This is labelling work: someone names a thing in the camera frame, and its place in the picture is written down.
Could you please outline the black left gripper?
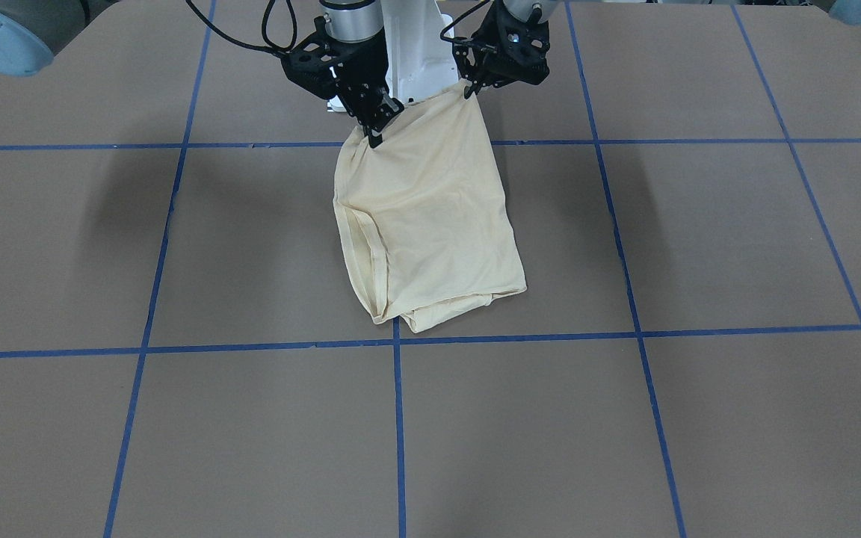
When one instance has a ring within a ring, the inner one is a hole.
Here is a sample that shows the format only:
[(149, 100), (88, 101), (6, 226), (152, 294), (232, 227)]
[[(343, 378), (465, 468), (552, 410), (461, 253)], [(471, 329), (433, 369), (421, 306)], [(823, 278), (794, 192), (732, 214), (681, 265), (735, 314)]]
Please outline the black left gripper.
[(463, 98), (513, 82), (539, 85), (549, 75), (550, 1), (493, 1), (471, 40), (451, 40)]

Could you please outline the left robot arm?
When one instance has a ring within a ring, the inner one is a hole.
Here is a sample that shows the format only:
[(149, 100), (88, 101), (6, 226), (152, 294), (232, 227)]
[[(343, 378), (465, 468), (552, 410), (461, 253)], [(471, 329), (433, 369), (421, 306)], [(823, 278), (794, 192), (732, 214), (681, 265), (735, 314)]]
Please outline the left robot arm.
[[(488, 4), (481, 26), (469, 37), (449, 37), (460, 21)], [(558, 1), (485, 1), (465, 11), (441, 31), (441, 40), (452, 45), (461, 78), (468, 81), (464, 99), (483, 88), (510, 83), (543, 83), (550, 74), (546, 56), (550, 50), (548, 20)]]

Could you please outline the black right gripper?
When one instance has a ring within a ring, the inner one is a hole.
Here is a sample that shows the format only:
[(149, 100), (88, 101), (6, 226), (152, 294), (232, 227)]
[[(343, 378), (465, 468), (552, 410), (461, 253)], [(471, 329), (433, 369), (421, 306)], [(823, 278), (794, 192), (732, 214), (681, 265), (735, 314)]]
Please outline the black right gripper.
[(331, 60), (331, 71), (337, 75), (337, 96), (354, 112), (370, 149), (376, 149), (383, 142), (382, 131), (404, 111), (403, 103), (390, 95), (386, 84), (386, 32), (380, 28), (368, 40), (344, 42), (327, 33), (324, 17), (315, 17), (314, 24), (315, 31), (324, 31), (333, 41), (330, 58), (325, 58)]

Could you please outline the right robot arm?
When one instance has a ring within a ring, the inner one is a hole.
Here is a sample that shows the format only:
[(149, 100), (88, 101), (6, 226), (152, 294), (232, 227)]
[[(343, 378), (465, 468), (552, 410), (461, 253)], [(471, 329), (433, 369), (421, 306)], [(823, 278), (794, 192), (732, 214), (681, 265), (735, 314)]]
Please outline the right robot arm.
[[(314, 30), (298, 40), (296, 7), (286, 2), (291, 38), (277, 44), (269, 34), (276, 3), (261, 14), (261, 41), (249, 43), (224, 33), (195, 5), (189, 10), (232, 45), (280, 59), (290, 82), (319, 99), (338, 99), (370, 146), (379, 146), (383, 130), (403, 112), (386, 82), (389, 55), (378, 1), (321, 1)], [(110, 9), (109, 1), (0, 1), (0, 72), (32, 76), (50, 65), (86, 27)]]

